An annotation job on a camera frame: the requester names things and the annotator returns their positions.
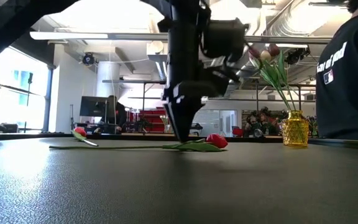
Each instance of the window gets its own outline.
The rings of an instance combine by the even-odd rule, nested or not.
[[[45,63],[12,48],[1,52],[0,124],[18,124],[19,129],[34,131],[46,129],[44,118],[50,75]]]
[[[235,110],[199,110],[195,114],[193,123],[203,127],[202,131],[199,131],[199,136],[206,137],[209,134],[219,133],[231,137],[232,127],[237,126],[236,113]]]
[[[30,92],[45,96],[49,75],[45,63],[12,48],[7,48],[0,53],[0,84],[29,90],[30,73],[33,74]]]

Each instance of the desk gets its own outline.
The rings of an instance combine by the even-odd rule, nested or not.
[[[93,140],[100,146],[173,142]],[[0,223],[358,223],[358,150],[49,151],[0,141]]]

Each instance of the security camera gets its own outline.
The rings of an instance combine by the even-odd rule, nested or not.
[[[85,56],[82,58],[82,63],[84,65],[93,65],[95,64],[95,59],[94,59],[94,56],[93,56],[93,53],[91,52],[87,52],[85,53]]]

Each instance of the person sitting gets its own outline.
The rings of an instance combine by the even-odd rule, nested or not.
[[[125,111],[125,106],[120,104],[117,101],[117,97],[111,95],[108,97],[109,108],[108,108],[108,123],[116,124],[116,130],[122,132],[122,126],[127,121],[127,112]],[[105,123],[104,117],[100,120],[100,122]]]
[[[261,130],[266,135],[278,135],[278,118],[273,118],[267,107],[260,110]]]
[[[245,129],[244,137],[249,137],[250,135],[253,136],[255,134],[255,130],[261,128],[260,121],[257,114],[258,112],[253,111],[247,117],[247,124],[244,128]]]

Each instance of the yellow vase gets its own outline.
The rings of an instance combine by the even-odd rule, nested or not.
[[[290,111],[283,120],[283,142],[285,146],[306,147],[308,145],[309,122],[302,119],[302,111]]]

